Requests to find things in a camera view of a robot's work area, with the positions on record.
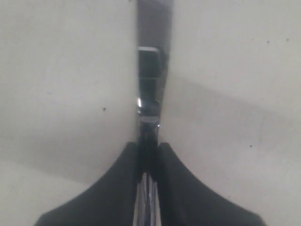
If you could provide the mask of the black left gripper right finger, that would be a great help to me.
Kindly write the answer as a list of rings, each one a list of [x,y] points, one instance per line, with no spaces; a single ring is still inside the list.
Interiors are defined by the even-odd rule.
[[[157,151],[158,195],[164,226],[263,226],[260,216],[198,180],[168,143]]]

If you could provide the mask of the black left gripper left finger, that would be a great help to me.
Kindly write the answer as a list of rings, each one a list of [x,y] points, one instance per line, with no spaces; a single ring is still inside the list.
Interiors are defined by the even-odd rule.
[[[131,226],[137,193],[138,149],[133,142],[83,193],[44,213],[37,226]]]

